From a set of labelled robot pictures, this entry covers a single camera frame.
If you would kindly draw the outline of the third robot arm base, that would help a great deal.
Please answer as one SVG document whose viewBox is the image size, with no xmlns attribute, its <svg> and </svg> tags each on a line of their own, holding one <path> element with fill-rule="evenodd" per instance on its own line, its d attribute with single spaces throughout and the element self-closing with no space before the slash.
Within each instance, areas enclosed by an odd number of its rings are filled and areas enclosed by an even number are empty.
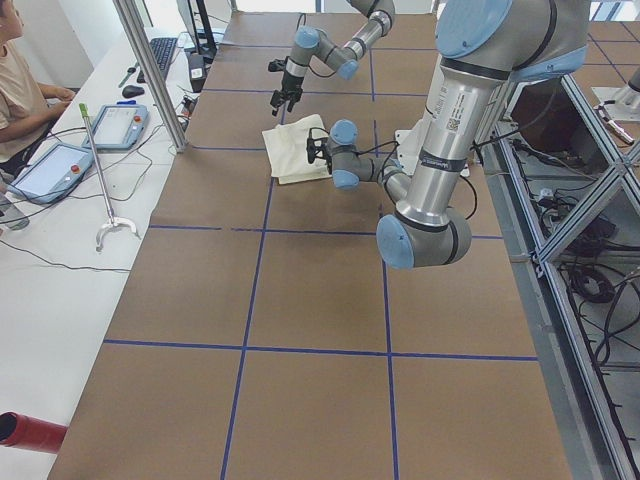
<svg viewBox="0 0 640 480">
<path fill-rule="evenodd" d="M 593 87 L 598 102 L 594 109 L 608 120 L 639 122 L 639 69 L 623 87 Z"/>
</svg>

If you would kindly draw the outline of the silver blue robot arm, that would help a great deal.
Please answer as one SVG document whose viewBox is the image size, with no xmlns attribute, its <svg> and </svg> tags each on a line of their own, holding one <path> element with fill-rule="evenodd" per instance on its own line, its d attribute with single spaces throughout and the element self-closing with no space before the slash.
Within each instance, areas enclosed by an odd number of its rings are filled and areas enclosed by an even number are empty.
<svg viewBox="0 0 640 480">
<path fill-rule="evenodd" d="M 358 70 L 359 61 L 370 47 L 392 29 L 396 14 L 393 1 L 353 0 L 349 4 L 363 14 L 367 22 L 343 46 L 336 45 L 325 31 L 301 25 L 294 35 L 289 55 L 283 60 L 274 59 L 269 63 L 270 72 L 283 72 L 281 87 L 273 92 L 270 100 L 273 116 L 284 105 L 291 112 L 301 100 L 303 81 L 313 57 L 318 58 L 333 73 L 349 80 Z"/>
<path fill-rule="evenodd" d="M 375 181 L 394 202 L 376 230 L 387 265 L 440 266 L 466 254 L 470 227 L 449 203 L 492 94 L 508 81 L 577 70 L 586 57 L 589 10 L 586 1 L 447 2 L 435 31 L 443 80 L 411 175 L 393 159 L 361 158 L 348 120 L 324 139 L 307 140 L 308 160 L 325 159 L 336 187 Z"/>
</svg>

